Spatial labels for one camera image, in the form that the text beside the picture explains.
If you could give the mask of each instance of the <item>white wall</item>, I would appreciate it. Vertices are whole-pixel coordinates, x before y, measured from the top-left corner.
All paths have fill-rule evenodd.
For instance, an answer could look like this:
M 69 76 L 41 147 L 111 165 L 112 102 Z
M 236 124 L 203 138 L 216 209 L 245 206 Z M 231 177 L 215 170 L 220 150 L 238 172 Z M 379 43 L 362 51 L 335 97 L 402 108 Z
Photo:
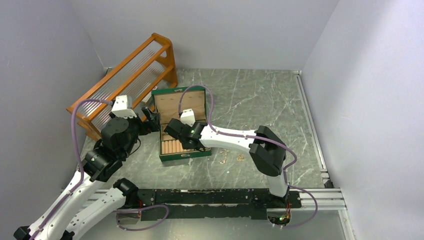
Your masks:
M 341 0 L 302 80 L 357 239 L 424 239 L 424 2 Z
M 116 66 L 150 34 L 180 68 L 300 70 L 338 0 L 71 0 L 100 59 Z
M 67 0 L 0 7 L 0 239 L 38 219 L 76 167 L 66 107 L 104 75 Z M 79 129 L 80 147 L 85 136 Z

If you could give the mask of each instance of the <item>marble floor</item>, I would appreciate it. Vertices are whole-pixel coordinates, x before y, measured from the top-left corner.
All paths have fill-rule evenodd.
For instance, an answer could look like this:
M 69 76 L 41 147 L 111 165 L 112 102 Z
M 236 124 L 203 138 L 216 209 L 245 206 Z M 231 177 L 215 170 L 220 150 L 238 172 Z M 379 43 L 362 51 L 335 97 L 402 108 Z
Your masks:
M 302 188 L 324 187 L 313 136 L 292 71 L 179 69 L 177 74 L 179 86 L 203 84 L 212 90 L 213 125 L 238 130 L 268 126 L 298 156 L 297 163 L 287 170 L 290 183 Z M 120 178 L 145 189 L 267 187 L 266 177 L 256 169 L 249 155 L 244 154 L 240 161 L 237 160 L 240 152 L 225 153 L 215 148 L 212 156 L 165 166 L 159 159 L 159 133 L 141 136 L 140 140 L 141 147 L 104 184 L 104 189 Z M 82 155 L 93 145 L 94 141 L 87 138 Z M 287 154 L 287 160 L 291 161 L 293 157 Z

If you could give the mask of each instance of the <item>wooden box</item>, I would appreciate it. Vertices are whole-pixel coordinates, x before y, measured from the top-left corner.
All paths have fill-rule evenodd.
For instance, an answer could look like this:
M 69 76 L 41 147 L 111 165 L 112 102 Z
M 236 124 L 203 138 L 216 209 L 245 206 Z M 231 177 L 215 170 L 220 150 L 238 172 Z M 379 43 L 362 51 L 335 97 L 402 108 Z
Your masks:
M 171 119 L 180 119 L 178 104 L 187 87 L 158 89 L 151 92 L 156 111 L 160 113 L 159 158 L 162 162 L 211 156 L 210 148 L 205 151 L 182 149 L 181 143 L 164 132 Z M 193 87 L 185 93 L 181 110 L 193 109 L 196 121 L 207 121 L 206 94 L 202 87 Z

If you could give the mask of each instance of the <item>wooden rack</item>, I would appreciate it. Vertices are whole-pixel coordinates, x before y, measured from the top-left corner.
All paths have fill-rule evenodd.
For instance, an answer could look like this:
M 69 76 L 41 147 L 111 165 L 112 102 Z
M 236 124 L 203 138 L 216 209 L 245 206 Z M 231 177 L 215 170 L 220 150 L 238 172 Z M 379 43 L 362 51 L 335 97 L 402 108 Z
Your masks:
M 161 80 L 168 82 L 170 88 L 178 85 L 172 42 L 153 33 L 66 110 L 72 113 L 77 103 L 85 99 L 111 101 L 118 95 L 131 96 L 135 109 Z M 104 103 L 86 103 L 78 109 L 78 125 L 86 130 L 87 136 L 98 140 L 103 125 L 110 119 L 110 110 L 111 107 Z

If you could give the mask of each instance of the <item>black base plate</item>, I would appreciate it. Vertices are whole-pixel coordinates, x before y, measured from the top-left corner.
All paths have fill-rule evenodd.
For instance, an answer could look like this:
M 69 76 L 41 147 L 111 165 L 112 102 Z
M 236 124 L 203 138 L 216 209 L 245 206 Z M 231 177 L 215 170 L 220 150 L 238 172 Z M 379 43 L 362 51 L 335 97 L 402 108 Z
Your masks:
M 235 189 L 139 189 L 138 196 L 147 207 L 164 204 L 169 208 L 168 219 L 238 218 L 266 220 L 267 209 L 302 207 L 298 191 L 287 197 L 270 194 L 268 188 Z M 142 212 L 141 221 L 163 218 L 162 207 Z

